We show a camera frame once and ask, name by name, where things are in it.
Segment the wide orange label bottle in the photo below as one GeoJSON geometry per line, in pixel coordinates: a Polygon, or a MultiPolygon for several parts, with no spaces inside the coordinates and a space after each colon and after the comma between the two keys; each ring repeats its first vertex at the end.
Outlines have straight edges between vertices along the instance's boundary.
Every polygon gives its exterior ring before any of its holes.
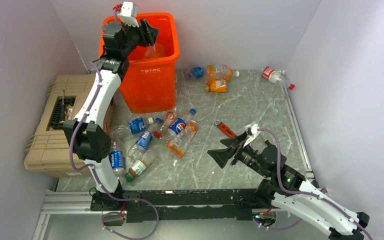
{"type": "Polygon", "coordinates": [[[161,43],[155,43],[153,46],[145,48],[144,59],[156,59],[165,57],[165,47],[161,43]]]}

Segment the blue label bottle white cap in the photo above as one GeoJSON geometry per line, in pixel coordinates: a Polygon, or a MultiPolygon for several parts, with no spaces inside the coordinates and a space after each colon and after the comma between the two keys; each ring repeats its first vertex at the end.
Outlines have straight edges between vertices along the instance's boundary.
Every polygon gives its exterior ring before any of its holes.
{"type": "Polygon", "coordinates": [[[109,135],[117,140],[129,139],[144,132],[153,122],[154,119],[152,117],[139,117],[123,123],[117,123],[111,128],[109,135]]]}

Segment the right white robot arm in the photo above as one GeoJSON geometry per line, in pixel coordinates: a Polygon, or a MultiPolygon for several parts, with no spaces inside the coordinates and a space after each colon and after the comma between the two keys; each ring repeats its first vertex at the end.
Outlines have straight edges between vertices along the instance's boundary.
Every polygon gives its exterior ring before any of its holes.
{"type": "Polygon", "coordinates": [[[286,164],[281,153],[278,136],[269,129],[264,132],[274,137],[275,143],[264,140],[262,152],[251,147],[262,129],[255,134],[250,130],[243,134],[225,138],[220,142],[224,149],[211,149],[208,154],[224,168],[227,164],[243,163],[263,177],[255,191],[256,203],[286,210],[311,224],[330,240],[372,239],[367,231],[370,216],[365,212],[354,212],[338,204],[318,189],[303,174],[286,164]]]}

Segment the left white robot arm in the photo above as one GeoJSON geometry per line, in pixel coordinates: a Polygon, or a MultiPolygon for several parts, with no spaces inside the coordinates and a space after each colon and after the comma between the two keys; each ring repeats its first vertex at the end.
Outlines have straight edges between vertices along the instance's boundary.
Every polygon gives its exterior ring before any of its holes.
{"type": "Polygon", "coordinates": [[[159,30],[144,18],[133,24],[126,20],[105,24],[101,55],[91,61],[96,71],[92,88],[76,116],[63,123],[71,167],[76,171],[90,170],[97,191],[106,193],[103,202],[111,210],[123,205],[124,196],[117,192],[121,183],[109,160],[111,141],[104,130],[104,118],[130,66],[129,55],[137,47],[153,46],[158,34],[159,30]]]}

